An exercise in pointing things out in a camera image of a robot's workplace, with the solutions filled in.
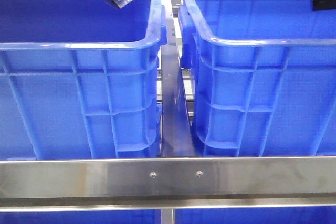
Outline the blue bin lower left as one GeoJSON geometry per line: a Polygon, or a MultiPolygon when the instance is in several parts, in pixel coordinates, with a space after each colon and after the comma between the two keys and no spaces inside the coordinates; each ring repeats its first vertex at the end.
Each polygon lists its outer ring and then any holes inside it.
{"type": "Polygon", "coordinates": [[[158,210],[1,213],[1,223],[160,223],[158,210]]]}

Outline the blue plastic bin front right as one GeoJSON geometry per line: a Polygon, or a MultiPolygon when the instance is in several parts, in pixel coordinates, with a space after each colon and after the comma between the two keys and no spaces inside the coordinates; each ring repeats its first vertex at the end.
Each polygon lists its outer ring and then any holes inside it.
{"type": "Polygon", "coordinates": [[[179,22],[199,156],[335,154],[335,10],[184,0],[179,22]]]}

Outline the blue bin lower right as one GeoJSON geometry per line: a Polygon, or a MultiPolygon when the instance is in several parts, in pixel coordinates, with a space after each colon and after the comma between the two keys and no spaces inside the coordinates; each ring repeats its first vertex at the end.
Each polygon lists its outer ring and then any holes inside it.
{"type": "Polygon", "coordinates": [[[213,208],[175,211],[176,223],[335,223],[335,206],[213,208]]]}

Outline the stainless steel front rail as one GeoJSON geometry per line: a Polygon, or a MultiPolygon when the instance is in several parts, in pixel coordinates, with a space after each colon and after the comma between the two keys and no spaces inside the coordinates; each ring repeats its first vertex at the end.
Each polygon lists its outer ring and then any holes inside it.
{"type": "Polygon", "coordinates": [[[1,211],[335,205],[335,157],[1,162],[1,211]]]}

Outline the blue plastic bin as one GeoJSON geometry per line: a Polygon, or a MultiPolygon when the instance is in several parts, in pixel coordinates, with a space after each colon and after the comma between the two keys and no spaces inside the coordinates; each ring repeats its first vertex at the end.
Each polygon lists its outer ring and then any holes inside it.
{"type": "Polygon", "coordinates": [[[179,22],[199,156],[335,154],[335,10],[184,0],[179,22]]]}
{"type": "Polygon", "coordinates": [[[157,157],[161,0],[1,0],[1,160],[157,157]]]}

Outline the blue plastic bin front left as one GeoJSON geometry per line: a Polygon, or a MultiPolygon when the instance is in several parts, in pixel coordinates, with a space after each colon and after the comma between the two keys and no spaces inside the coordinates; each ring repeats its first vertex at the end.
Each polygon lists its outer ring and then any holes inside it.
{"type": "Polygon", "coordinates": [[[1,0],[1,160],[157,157],[161,0],[1,0]]]}

